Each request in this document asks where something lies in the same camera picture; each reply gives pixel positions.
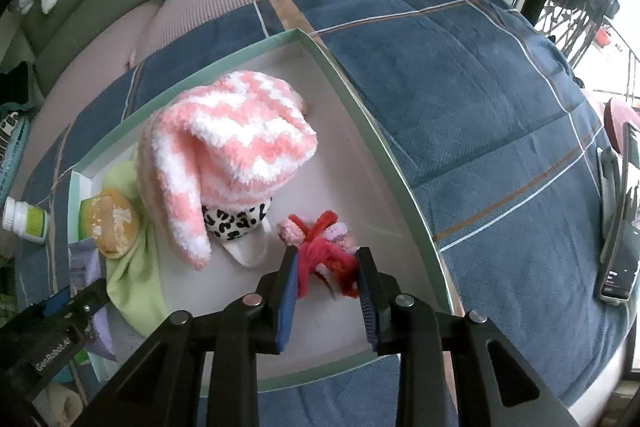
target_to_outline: green cloth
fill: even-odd
[[[140,232],[131,249],[120,259],[106,260],[107,294],[127,322],[148,337],[169,313],[160,285],[154,224],[140,198],[135,162],[114,165],[102,188],[119,190],[140,216]]]

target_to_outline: pill bottle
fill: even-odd
[[[18,237],[42,245],[47,239],[49,213],[26,201],[6,198],[2,227],[13,231]]]

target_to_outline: pink round object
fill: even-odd
[[[609,100],[604,108],[604,129],[611,146],[619,154],[622,154],[624,143],[622,126],[628,121],[640,128],[640,116],[624,98],[617,96]]]

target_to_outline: bed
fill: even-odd
[[[12,192],[47,207],[53,227],[46,248],[19,245],[20,305],[68,282],[74,163],[187,74],[292,27],[335,57],[378,120],[465,309],[487,313],[567,406],[600,375],[609,380],[600,378],[598,390],[608,389],[635,316],[633,305],[593,298],[602,246],[595,150],[608,140],[562,55],[502,0],[157,0],[136,8],[76,58],[33,124]],[[77,95],[96,60],[109,66]],[[267,393],[262,424],[391,425],[397,371],[391,357]],[[373,382],[366,391],[363,381]],[[582,401],[593,408],[594,399]],[[575,414],[587,425],[594,413]]]

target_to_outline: smartphone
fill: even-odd
[[[596,295],[618,305],[629,300],[640,266],[640,130],[623,125],[622,175],[602,252]]]

